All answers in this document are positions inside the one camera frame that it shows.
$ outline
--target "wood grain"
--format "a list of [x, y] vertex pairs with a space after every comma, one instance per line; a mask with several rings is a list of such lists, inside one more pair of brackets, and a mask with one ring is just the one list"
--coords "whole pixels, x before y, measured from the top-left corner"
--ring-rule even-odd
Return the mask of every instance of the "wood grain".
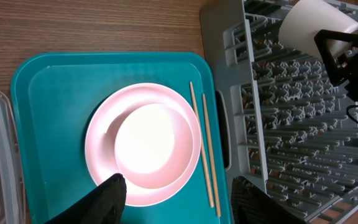
[[0, 0], [0, 90], [42, 52], [187, 51], [203, 55], [206, 0]]

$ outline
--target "plate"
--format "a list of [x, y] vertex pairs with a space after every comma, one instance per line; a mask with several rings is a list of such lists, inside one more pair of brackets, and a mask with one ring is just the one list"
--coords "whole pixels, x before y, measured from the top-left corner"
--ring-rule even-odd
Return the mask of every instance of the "plate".
[[173, 184], [161, 189], [143, 189], [126, 180], [126, 205], [143, 207], [155, 205], [175, 195], [193, 174], [201, 148], [199, 122], [188, 102], [174, 90], [154, 83], [127, 86], [109, 96], [96, 110], [85, 137], [85, 159], [96, 185], [119, 169], [114, 157], [115, 137], [124, 120], [137, 108], [149, 104], [165, 104], [178, 111], [193, 133], [193, 153], [185, 173]]

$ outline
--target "pair of chopsticks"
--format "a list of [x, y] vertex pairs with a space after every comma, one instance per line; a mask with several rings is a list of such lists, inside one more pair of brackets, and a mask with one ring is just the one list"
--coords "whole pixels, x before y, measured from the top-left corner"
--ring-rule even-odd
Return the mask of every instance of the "pair of chopsticks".
[[[200, 116], [198, 116], [198, 108], [197, 108], [197, 101], [196, 96], [194, 94], [193, 83], [190, 82], [190, 91], [191, 91], [191, 100], [193, 102], [193, 109], [198, 119], [198, 122], [201, 127]], [[208, 142], [208, 153], [209, 153], [209, 163], [211, 164], [211, 172], [212, 172], [212, 183], [214, 187], [214, 196], [215, 196], [215, 204], [216, 204], [216, 215], [218, 218], [221, 217], [221, 204], [219, 202], [219, 192], [218, 192], [218, 182], [216, 180], [216, 170], [215, 170], [215, 160], [214, 160], [214, 152], [212, 148], [212, 139], [211, 139], [211, 128], [209, 127], [209, 118], [208, 118], [208, 108], [206, 106], [205, 94], [203, 94], [203, 108], [204, 108], [204, 119], [205, 119], [205, 127], [206, 127], [206, 138]], [[214, 207], [214, 199], [212, 196], [212, 188], [211, 188], [211, 180], [209, 179], [209, 170], [208, 170], [208, 163], [206, 160], [205, 148], [204, 148], [204, 140], [203, 134], [201, 130], [201, 158], [203, 160], [203, 167], [204, 167], [204, 175], [206, 181], [206, 187], [208, 191], [208, 199], [209, 199], [209, 206], [211, 208]]]

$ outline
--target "metal rack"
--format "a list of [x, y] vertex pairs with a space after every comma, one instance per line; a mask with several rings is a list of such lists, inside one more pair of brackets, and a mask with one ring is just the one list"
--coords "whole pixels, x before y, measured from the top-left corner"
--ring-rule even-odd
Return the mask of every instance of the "metal rack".
[[[358, 6], [327, 2], [358, 21]], [[358, 127], [343, 110], [354, 103], [321, 61], [278, 41], [290, 9], [288, 1], [230, 0], [200, 11], [228, 191], [242, 175], [307, 222], [341, 223], [358, 209]]]

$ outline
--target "bowl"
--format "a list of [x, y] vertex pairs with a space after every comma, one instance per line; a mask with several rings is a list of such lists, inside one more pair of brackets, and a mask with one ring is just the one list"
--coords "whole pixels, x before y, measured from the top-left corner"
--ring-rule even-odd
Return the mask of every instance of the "bowl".
[[151, 104], [135, 110], [121, 124], [114, 153], [126, 179], [139, 187], [159, 189], [186, 171], [193, 153], [193, 134], [179, 112]]
[[[183, 92], [190, 99], [190, 92]], [[139, 83], [122, 88], [107, 97], [93, 114], [85, 136], [86, 168], [96, 185], [120, 173], [115, 159], [116, 134], [133, 111], [149, 104], [163, 104], [179, 112], [193, 135], [193, 153], [185, 173], [174, 183], [161, 189], [145, 189], [126, 180], [125, 204], [133, 207], [151, 206], [168, 200], [185, 186], [196, 169], [201, 150], [200, 124], [193, 108], [181, 94], [163, 85]]]

